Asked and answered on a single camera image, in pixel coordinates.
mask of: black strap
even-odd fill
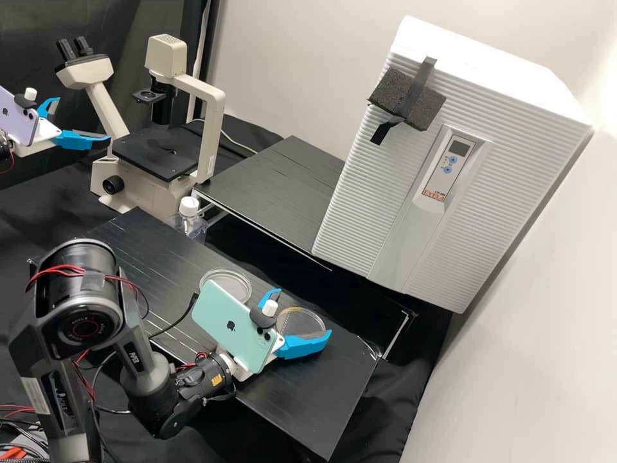
[[[413,104],[416,100],[418,100],[420,93],[422,93],[422,89],[426,85],[426,81],[431,76],[436,62],[437,60],[435,58],[426,57],[424,59],[420,65],[420,69],[418,70],[416,77],[413,80],[413,83],[411,84],[411,87],[409,88],[409,91],[405,95],[405,98],[403,98],[403,101],[401,101],[396,113],[389,120],[379,124],[379,127],[377,127],[377,130],[375,130],[375,133],[371,137],[371,142],[376,145],[381,145],[381,142],[384,141],[388,131],[406,119],[411,112]]]

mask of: white wall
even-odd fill
[[[411,14],[551,68],[600,121],[606,0],[224,0],[210,82],[231,114],[344,158]]]
[[[615,172],[601,132],[443,353],[401,462],[616,461]]]

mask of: orange label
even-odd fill
[[[222,376],[219,374],[217,374],[214,378],[212,378],[212,385],[216,386],[217,384],[219,384],[221,381],[223,380]]]

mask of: white cap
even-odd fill
[[[24,98],[28,101],[34,101],[37,99],[37,90],[32,87],[27,87],[24,92]]]
[[[199,211],[199,200],[192,196],[184,196],[180,200],[180,207],[178,208],[178,212],[185,217],[193,217],[197,215],[197,211]]]
[[[278,309],[278,302],[272,299],[268,299],[265,304],[262,312],[266,316],[274,316],[276,314],[276,310]]]

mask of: clear petri dish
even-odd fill
[[[326,327],[315,312],[304,307],[288,307],[276,317],[276,330],[283,336],[295,334],[313,338],[323,336]]]
[[[212,269],[204,274],[199,280],[199,288],[208,280],[214,281],[217,285],[235,297],[243,304],[251,298],[253,289],[251,282],[240,272],[229,268]]]

